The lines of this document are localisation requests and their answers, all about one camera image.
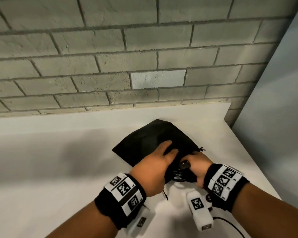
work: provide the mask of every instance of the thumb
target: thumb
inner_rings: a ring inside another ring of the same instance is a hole
[[[167,153],[165,155],[165,159],[167,160],[167,164],[168,166],[172,163],[172,161],[175,159],[175,157],[177,156],[179,150],[177,149],[173,149],[171,150],[169,153]]]

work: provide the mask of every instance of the black pouch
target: black pouch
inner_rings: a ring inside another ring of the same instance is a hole
[[[196,182],[196,176],[189,169],[180,170],[179,162],[184,156],[200,149],[188,136],[170,122],[156,119],[129,134],[112,150],[134,167],[166,140],[171,140],[172,144],[167,148],[165,154],[174,148],[179,150],[178,155],[166,171],[166,183],[172,179],[177,181],[176,176],[181,178],[179,181]]]

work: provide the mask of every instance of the person's right arm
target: person's right arm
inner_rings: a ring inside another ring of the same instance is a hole
[[[205,174],[213,162],[196,152],[188,160],[197,176],[196,185],[203,188]],[[232,215],[252,238],[298,237],[298,209],[248,183],[238,194]]]

